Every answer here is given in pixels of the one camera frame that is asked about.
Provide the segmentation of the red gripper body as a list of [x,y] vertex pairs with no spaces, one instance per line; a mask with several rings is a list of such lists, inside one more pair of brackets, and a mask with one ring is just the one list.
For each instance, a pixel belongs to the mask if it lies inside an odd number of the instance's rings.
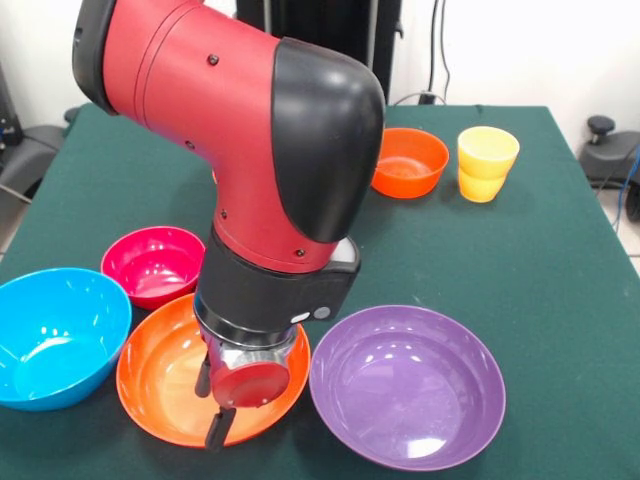
[[224,366],[210,374],[212,394],[224,408],[259,408],[277,399],[290,380],[288,369],[257,362],[234,369]]

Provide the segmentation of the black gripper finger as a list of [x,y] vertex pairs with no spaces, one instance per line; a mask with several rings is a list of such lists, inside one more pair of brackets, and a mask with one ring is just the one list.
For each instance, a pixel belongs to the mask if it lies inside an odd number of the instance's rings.
[[206,354],[201,363],[197,381],[194,388],[195,394],[200,398],[206,398],[211,392],[210,368],[211,368],[211,365],[210,365],[209,355]]
[[219,408],[219,411],[213,417],[205,437],[205,447],[208,450],[221,450],[224,448],[226,438],[234,422],[235,416],[235,408]]

